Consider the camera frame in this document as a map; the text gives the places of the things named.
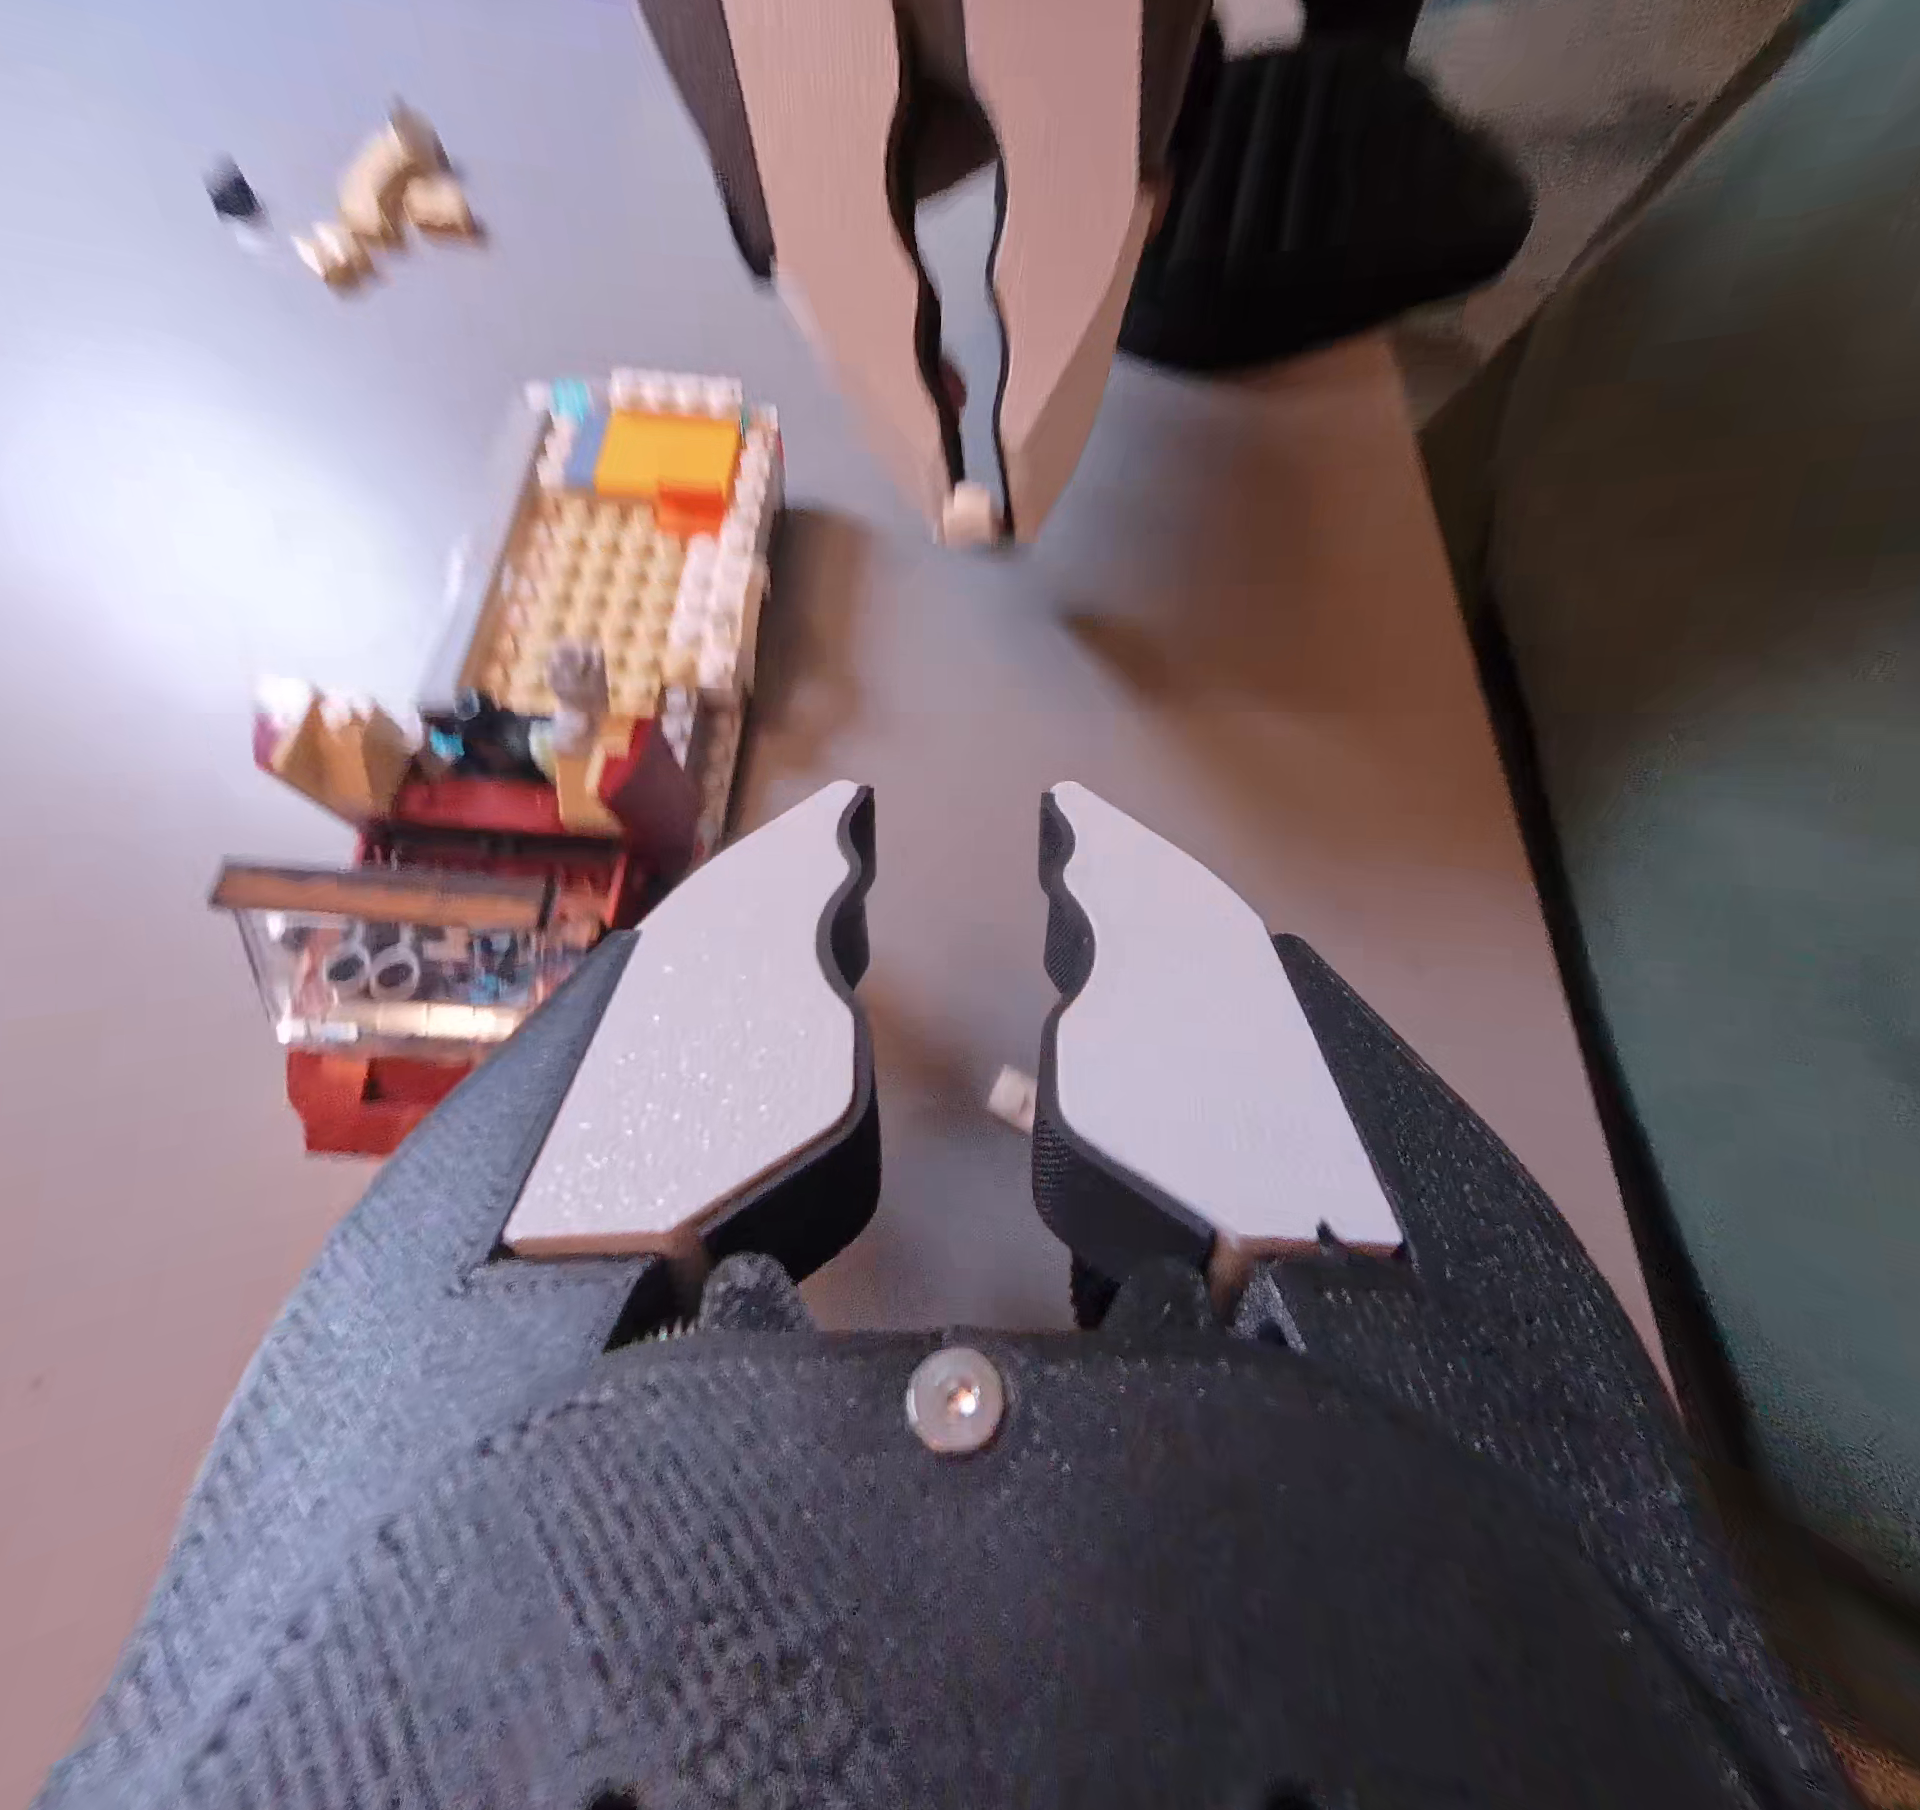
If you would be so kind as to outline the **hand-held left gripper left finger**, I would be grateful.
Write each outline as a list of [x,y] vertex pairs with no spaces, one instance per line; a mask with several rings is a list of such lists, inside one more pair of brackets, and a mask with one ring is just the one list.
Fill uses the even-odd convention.
[[772,1260],[821,1274],[880,1211],[875,789],[835,780],[698,865],[631,937],[504,1220],[515,1260]]

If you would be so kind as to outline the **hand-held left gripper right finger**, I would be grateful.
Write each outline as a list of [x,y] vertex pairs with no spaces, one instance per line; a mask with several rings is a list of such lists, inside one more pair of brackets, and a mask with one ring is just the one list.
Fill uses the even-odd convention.
[[1039,797],[1039,893],[1033,1195],[1071,1274],[1397,1294],[1406,1220],[1250,901],[1071,780]]

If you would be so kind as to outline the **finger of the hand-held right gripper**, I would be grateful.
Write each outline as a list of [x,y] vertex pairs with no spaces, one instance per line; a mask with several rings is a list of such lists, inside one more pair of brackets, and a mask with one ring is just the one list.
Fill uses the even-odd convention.
[[721,0],[772,292],[928,526],[962,480],[942,302],[908,232],[908,47],[896,0]]
[[1087,448],[1145,247],[1143,0],[962,0],[962,38],[1001,149],[995,454],[1033,544]]

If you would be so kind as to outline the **black cloth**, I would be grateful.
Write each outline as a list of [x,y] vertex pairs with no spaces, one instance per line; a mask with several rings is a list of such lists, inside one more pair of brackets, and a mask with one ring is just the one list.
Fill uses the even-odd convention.
[[1504,149],[1407,69],[1425,0],[1299,0],[1287,47],[1205,34],[1118,352],[1250,374],[1501,278],[1534,221]]

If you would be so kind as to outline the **heap of tan toy bricks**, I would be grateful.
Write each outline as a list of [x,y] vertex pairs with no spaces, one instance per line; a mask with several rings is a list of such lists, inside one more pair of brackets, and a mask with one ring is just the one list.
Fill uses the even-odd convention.
[[409,241],[481,247],[486,235],[434,124],[395,98],[372,135],[348,156],[332,218],[293,232],[293,260],[326,292],[359,293]]

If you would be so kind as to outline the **toy brick model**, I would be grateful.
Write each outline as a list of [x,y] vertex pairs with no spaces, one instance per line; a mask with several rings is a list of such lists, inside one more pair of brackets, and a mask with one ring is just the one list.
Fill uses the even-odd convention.
[[525,382],[409,714],[264,680],[250,765],[351,859],[221,865],[317,1159],[389,1159],[725,835],[777,412],[738,380]]

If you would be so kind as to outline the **dark green sofa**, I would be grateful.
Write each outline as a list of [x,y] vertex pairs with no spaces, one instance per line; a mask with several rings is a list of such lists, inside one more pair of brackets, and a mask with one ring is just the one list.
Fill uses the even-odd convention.
[[1603,1118],[1772,1504],[1917,1603],[1920,0],[1800,0],[1430,428]]

